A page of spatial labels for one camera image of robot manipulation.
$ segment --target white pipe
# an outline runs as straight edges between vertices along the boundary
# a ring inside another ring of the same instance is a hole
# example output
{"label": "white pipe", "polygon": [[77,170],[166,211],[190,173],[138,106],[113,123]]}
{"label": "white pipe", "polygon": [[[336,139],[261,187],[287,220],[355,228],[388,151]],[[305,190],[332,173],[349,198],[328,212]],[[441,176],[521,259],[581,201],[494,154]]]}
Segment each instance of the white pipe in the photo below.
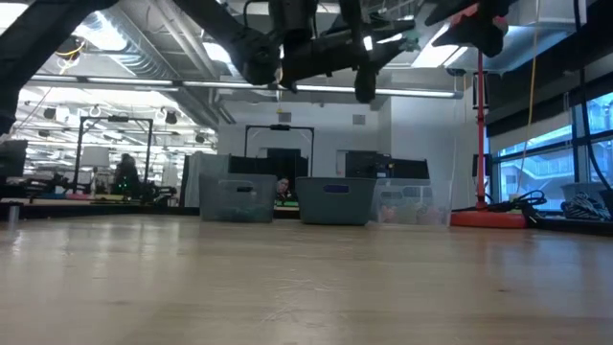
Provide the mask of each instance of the white pipe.
{"label": "white pipe", "polygon": [[209,57],[207,52],[204,50],[204,46],[202,45],[202,40],[200,40],[200,42],[197,41],[197,39],[193,36],[192,32],[190,31],[190,28],[187,26],[183,18],[181,18],[177,14],[174,8],[169,5],[167,0],[153,0],[153,1],[155,1],[158,6],[161,6],[164,8],[165,13],[169,16],[170,19],[172,19],[173,23],[179,27],[179,30],[183,32],[183,35],[185,36],[185,38],[187,38],[190,45],[192,45],[193,49],[195,50],[195,53],[200,58],[200,61],[204,63],[204,65],[207,67],[207,70],[209,70],[209,72],[212,74],[213,79],[218,80],[219,76],[217,75],[216,69],[213,66],[213,62],[211,61],[211,58]]}
{"label": "white pipe", "polygon": [[164,24],[166,29],[168,29],[170,35],[172,35],[172,37],[176,40],[179,46],[181,46],[181,49],[183,49],[188,58],[190,58],[190,60],[198,69],[198,71],[200,71],[208,78],[214,78],[215,76],[213,75],[213,72],[210,71],[204,64],[204,62],[192,51],[190,45],[185,41],[183,36],[176,30],[176,28],[174,28],[169,18],[162,11],[162,9],[160,9],[159,5],[157,4],[157,1],[149,0],[149,4],[151,6],[151,9],[162,19],[162,23]]}
{"label": "white pipe", "polygon": [[[58,87],[79,87],[87,86],[154,86],[160,88],[177,87],[206,87],[223,88],[235,90],[285,90],[281,86],[252,85],[246,82],[232,81],[201,81],[201,80],[143,80],[135,78],[101,78],[101,77],[79,77],[77,80],[63,79],[61,76],[34,75],[30,81],[30,86],[58,86]],[[297,85],[299,91],[322,92],[322,93],[341,93],[352,94],[355,89],[351,86],[327,86],[327,85]],[[375,91],[379,96],[399,96],[399,97],[420,97],[420,98],[440,98],[440,99],[461,99],[464,96],[462,91],[429,90],[429,89],[399,89],[399,88],[378,88]]]}

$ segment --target person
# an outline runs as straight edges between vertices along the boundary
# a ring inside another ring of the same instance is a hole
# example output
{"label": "person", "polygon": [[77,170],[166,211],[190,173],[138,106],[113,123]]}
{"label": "person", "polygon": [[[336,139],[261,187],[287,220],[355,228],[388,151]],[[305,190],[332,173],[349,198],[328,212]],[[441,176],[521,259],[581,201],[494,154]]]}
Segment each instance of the person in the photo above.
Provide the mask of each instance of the person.
{"label": "person", "polygon": [[122,161],[115,169],[115,188],[113,194],[138,197],[141,180],[136,170],[136,160],[128,153],[122,154]]}
{"label": "person", "polygon": [[277,200],[281,202],[292,199],[292,194],[289,191],[289,180],[285,177],[277,181]]}

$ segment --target gray plastic bin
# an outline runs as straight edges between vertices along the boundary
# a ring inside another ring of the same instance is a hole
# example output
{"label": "gray plastic bin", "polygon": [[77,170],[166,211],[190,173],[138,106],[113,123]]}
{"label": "gray plastic bin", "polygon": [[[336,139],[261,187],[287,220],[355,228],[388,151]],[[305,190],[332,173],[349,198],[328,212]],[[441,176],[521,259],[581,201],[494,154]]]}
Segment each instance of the gray plastic bin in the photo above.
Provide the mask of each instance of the gray plastic bin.
{"label": "gray plastic bin", "polygon": [[271,222],[275,212],[275,175],[229,173],[200,175],[200,218],[209,221]]}
{"label": "gray plastic bin", "polygon": [[297,178],[300,219],[306,224],[364,225],[375,183],[369,178]]}

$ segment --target red stand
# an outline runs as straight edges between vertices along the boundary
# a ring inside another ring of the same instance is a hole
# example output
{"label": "red stand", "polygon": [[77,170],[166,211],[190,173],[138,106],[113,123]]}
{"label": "red stand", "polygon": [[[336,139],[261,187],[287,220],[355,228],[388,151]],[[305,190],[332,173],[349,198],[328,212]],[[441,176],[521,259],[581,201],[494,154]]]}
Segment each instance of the red stand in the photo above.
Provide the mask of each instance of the red stand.
{"label": "red stand", "polygon": [[484,142],[485,142],[485,98],[484,98],[484,72],[483,72],[483,54],[479,52],[479,111],[477,113],[477,124],[479,125],[479,162],[478,162],[478,185],[477,185],[477,211],[455,212],[451,214],[451,225],[453,226],[470,226],[470,227],[496,227],[496,228],[512,228],[523,229],[527,226],[524,216],[521,214],[510,213],[493,213],[488,211],[488,203],[486,202],[486,186],[485,186],[485,162],[484,162]]}

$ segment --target wooden table surface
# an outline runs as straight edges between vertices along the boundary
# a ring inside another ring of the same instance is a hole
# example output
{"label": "wooden table surface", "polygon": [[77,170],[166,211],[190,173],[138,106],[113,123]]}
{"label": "wooden table surface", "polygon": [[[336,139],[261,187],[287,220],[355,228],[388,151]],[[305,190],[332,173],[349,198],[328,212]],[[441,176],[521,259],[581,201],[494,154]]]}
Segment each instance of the wooden table surface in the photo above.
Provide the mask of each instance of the wooden table surface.
{"label": "wooden table surface", "polygon": [[612,268],[610,239],[536,231],[27,221],[0,344],[610,345]]}

